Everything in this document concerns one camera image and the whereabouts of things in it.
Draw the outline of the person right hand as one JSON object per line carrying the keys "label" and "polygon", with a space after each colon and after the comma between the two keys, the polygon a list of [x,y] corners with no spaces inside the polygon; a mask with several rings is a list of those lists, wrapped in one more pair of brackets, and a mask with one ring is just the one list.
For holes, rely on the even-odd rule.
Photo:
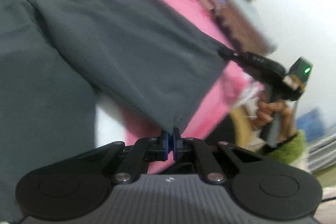
{"label": "person right hand", "polygon": [[261,129],[273,121],[275,114],[280,114],[281,124],[277,142],[282,143],[296,134],[293,110],[284,100],[268,103],[266,99],[266,95],[262,93],[257,102],[256,117],[252,119],[252,126]]}

